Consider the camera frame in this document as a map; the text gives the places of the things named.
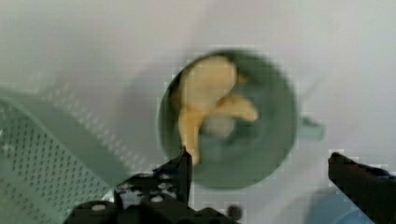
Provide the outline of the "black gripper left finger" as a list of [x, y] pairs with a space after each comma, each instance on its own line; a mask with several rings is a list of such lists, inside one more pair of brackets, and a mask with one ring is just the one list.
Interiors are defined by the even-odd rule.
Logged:
[[192, 157], [179, 154], [149, 173], [122, 181], [101, 200], [77, 205], [64, 224], [240, 224], [240, 208], [226, 213], [189, 206]]

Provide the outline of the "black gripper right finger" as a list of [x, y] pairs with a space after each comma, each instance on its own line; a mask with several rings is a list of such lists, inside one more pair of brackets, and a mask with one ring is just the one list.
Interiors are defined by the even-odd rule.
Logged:
[[395, 224], [395, 176], [334, 152], [328, 177], [374, 224]]

